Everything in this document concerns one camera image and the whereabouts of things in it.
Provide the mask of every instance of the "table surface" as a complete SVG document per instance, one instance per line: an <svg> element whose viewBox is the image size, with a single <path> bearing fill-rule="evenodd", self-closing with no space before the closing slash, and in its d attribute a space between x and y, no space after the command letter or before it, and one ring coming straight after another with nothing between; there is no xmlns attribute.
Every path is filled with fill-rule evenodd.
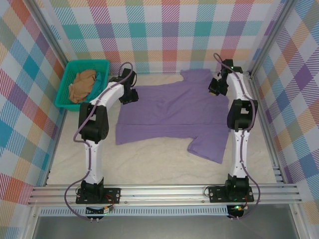
<svg viewBox="0 0 319 239"><path fill-rule="evenodd" d="M137 85L161 85L181 80L183 78L179 74L147 74L139 75ZM232 103L230 95L229 91L229 106ZM187 152L193 140L191 138L161 137L115 145L115 126L120 107L117 101L108 112L110 130L103 141L102 162L105 184L225 183L232 159L231 135L228 137L222 164ZM78 116L78 112L67 113L48 184L71 184L87 171L84 145L72 139L77 130ZM248 141L247 168L258 183L276 183L258 119Z"/></svg>

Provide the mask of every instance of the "plaid backdrop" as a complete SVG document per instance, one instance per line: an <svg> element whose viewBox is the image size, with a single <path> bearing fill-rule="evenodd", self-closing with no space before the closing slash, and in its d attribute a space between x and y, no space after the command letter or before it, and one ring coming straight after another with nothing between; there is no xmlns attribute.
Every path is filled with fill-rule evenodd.
<svg viewBox="0 0 319 239"><path fill-rule="evenodd" d="M60 130L63 74L22 0L0 0L0 239L17 237Z"/></svg>
<svg viewBox="0 0 319 239"><path fill-rule="evenodd" d="M215 70L214 52L247 70L280 12L279 0L37 2L69 60L107 58L111 72L126 61L140 73Z"/></svg>
<svg viewBox="0 0 319 239"><path fill-rule="evenodd" d="M256 83L280 161L319 238L319 0L299 0Z"/></svg>

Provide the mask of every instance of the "metal rail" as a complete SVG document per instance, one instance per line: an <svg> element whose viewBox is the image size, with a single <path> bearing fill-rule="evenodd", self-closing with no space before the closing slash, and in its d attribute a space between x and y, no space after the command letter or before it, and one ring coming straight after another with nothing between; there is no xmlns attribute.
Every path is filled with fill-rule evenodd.
<svg viewBox="0 0 319 239"><path fill-rule="evenodd" d="M67 200L73 207L85 206L75 204L75 190L72 187L67 193ZM236 205L236 203L210 203L203 192L207 185L105 185L109 188L121 188L119 206L198 206L198 205ZM65 206L64 192L67 185L35 187L28 205L31 207ZM260 204L301 203L301 196L295 184L260 184ZM257 188L252 185L257 199ZM86 206L104 206L88 204Z"/></svg>

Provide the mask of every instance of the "white cloth surface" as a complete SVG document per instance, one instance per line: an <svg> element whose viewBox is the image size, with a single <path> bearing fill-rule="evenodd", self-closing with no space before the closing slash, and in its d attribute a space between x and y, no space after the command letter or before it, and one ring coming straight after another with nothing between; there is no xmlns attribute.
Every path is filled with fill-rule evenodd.
<svg viewBox="0 0 319 239"><path fill-rule="evenodd" d="M178 74L138 75L137 85L161 85L181 80L182 76ZM231 105L231 92L227 95ZM225 183L232 160L231 135L228 137L222 164L188 153L191 138L163 137L115 145L115 125L120 107L117 101L108 112L110 130L103 142L102 158L105 184ZM84 145L72 139L77 130L78 116L78 112L67 113L47 180L49 185L71 184L82 178L87 171ZM258 183L276 183L258 118L249 137L247 155L248 172Z"/></svg>

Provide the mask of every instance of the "black mounting plate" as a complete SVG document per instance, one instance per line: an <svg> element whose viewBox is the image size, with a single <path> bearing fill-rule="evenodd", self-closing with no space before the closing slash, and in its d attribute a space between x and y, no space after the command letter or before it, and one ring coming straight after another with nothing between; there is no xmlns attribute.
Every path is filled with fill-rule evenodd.
<svg viewBox="0 0 319 239"><path fill-rule="evenodd" d="M76 204L119 204L121 197L121 189L120 188L104 188L104 196L101 200L97 200L96 197L92 196L89 193L83 193L82 189L79 188L77 191L77 196L75 203Z"/></svg>
<svg viewBox="0 0 319 239"><path fill-rule="evenodd" d="M247 202L251 203L254 201L254 195L252 194L252 189L249 187L247 197ZM226 188L225 186L212 186L208 188L209 201L211 203L245 203L246 198L239 198L236 201L231 201L226 196Z"/></svg>

